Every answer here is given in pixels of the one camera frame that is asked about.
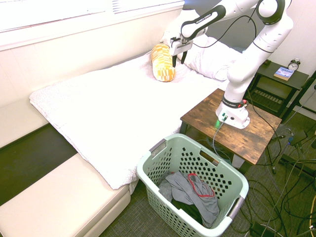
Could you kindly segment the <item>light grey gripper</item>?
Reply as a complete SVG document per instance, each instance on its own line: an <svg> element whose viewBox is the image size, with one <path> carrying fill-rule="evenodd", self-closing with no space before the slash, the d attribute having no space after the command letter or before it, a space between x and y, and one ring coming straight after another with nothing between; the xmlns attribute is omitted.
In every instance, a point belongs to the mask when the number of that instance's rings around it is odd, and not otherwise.
<svg viewBox="0 0 316 237"><path fill-rule="evenodd" d="M181 42L181 41L173 41L170 45L170 55L172 56L172 67L176 67L177 55L182 54L181 64L184 64L187 51L190 50L193 46L193 41Z"/></svg>

